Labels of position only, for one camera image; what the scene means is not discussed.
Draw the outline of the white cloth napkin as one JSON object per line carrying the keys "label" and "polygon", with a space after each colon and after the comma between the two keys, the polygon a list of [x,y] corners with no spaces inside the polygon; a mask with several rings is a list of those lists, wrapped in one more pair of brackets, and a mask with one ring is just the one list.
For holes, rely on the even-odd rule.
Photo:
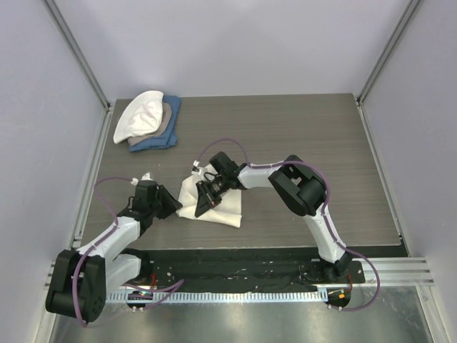
{"label": "white cloth napkin", "polygon": [[199,217],[195,217],[198,198],[197,181],[201,181],[201,177],[196,174],[192,174],[182,181],[178,199],[182,207],[176,211],[177,215],[181,218],[225,224],[239,228],[242,218],[241,190],[229,190],[222,196],[222,201],[218,206]]}

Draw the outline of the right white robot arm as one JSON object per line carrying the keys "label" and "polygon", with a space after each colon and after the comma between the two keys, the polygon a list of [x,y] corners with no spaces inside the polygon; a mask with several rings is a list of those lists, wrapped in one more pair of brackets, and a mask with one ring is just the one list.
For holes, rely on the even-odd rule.
{"label": "right white robot arm", "polygon": [[312,167],[291,155],[273,164],[238,165],[226,153],[219,152],[209,161],[214,170],[195,161],[191,172],[196,182],[195,216],[200,217],[222,202],[231,190],[272,188],[286,207],[303,218],[317,244],[322,272],[330,282],[339,282],[347,274],[353,257],[338,235],[328,210],[330,191],[324,178]]}

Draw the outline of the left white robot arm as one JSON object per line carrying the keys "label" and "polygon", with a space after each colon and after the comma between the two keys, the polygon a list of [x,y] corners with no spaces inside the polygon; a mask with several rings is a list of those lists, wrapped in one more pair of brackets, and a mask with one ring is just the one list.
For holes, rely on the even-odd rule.
{"label": "left white robot arm", "polygon": [[88,244],[58,254],[46,295],[47,312],[72,317],[85,327],[99,318],[109,293],[130,280],[143,285],[151,279],[144,254],[127,246],[155,219],[168,218],[182,205],[150,174],[130,183],[134,195],[107,229]]}

